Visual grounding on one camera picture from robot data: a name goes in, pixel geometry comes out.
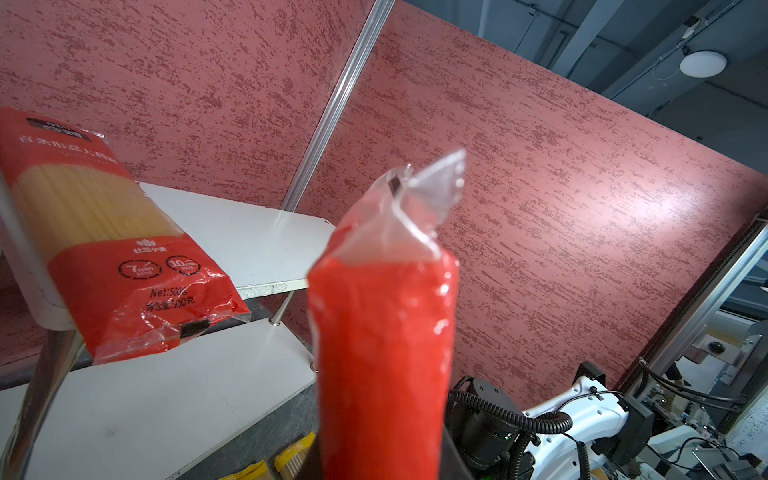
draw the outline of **yellow package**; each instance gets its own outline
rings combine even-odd
[[[274,478],[266,466],[266,460],[262,460],[259,463],[248,465],[238,473],[227,475],[221,480],[274,480]]]
[[[283,480],[293,480],[304,465],[304,460],[315,442],[315,432],[292,444],[275,458],[275,469]]]

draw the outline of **ceiling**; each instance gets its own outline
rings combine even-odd
[[[694,140],[705,138],[695,132],[702,122],[686,118],[710,99],[721,114],[737,118],[744,108],[768,124],[768,0],[406,1]],[[691,17],[701,22],[683,40]],[[725,71],[708,79],[678,71],[702,50],[725,55]],[[753,124],[710,123],[707,137],[718,140],[702,143],[768,173],[768,158],[739,158],[768,147]]]

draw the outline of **red packaging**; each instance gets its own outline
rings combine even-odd
[[[464,166],[380,178],[310,271],[324,478],[438,477],[458,261],[433,239]]]
[[[0,171],[96,363],[163,352],[250,312],[98,136],[0,108]]]

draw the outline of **metal shelf leg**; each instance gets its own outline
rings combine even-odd
[[[288,292],[288,295],[286,296],[285,300],[283,300],[283,303],[280,304],[280,308],[277,309],[274,316],[270,318],[270,323],[272,323],[274,326],[280,325],[280,323],[283,321],[283,314],[288,309],[288,304],[293,298],[293,292],[295,292],[295,290],[291,290]]]
[[[24,478],[40,428],[64,377],[69,373],[82,347],[83,337],[77,330],[48,331],[35,367],[35,375],[24,394],[16,427],[5,444],[0,461],[1,480]]]

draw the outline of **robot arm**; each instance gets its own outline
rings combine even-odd
[[[514,475],[517,471],[518,478],[526,480],[576,480],[580,478],[581,470],[575,441],[586,444],[589,470],[592,471],[608,460],[615,465],[627,464],[643,449],[651,435],[653,413],[634,398],[623,399],[620,395],[607,393],[599,381],[601,379],[604,380],[587,372],[559,396],[524,412],[485,380],[472,379],[468,393],[532,419],[548,412],[567,413],[573,421],[567,435],[534,435],[522,459],[519,460],[519,455],[516,457],[519,464],[515,460],[515,449],[512,449],[512,462],[520,468],[508,474]],[[516,427],[503,423],[494,414],[460,404],[451,411],[450,419],[458,453],[475,472],[476,478],[498,465],[498,459],[510,451],[519,433]]]
[[[523,413],[537,417],[560,409],[569,414],[574,426],[568,430],[568,434],[587,444],[590,470],[603,465],[609,457],[624,456],[625,458],[616,459],[620,464],[624,463],[624,460],[628,462],[642,450],[650,438],[653,416],[638,402],[633,405],[631,402],[634,399],[624,400],[612,393],[589,395],[605,389],[597,380],[582,376],[562,394]],[[646,427],[645,435],[636,430],[638,420],[642,420],[640,424]],[[624,430],[628,424],[632,432],[629,429]],[[579,478],[576,444],[565,435],[538,435],[538,445],[529,445],[526,452],[531,454],[533,460],[531,480]]]

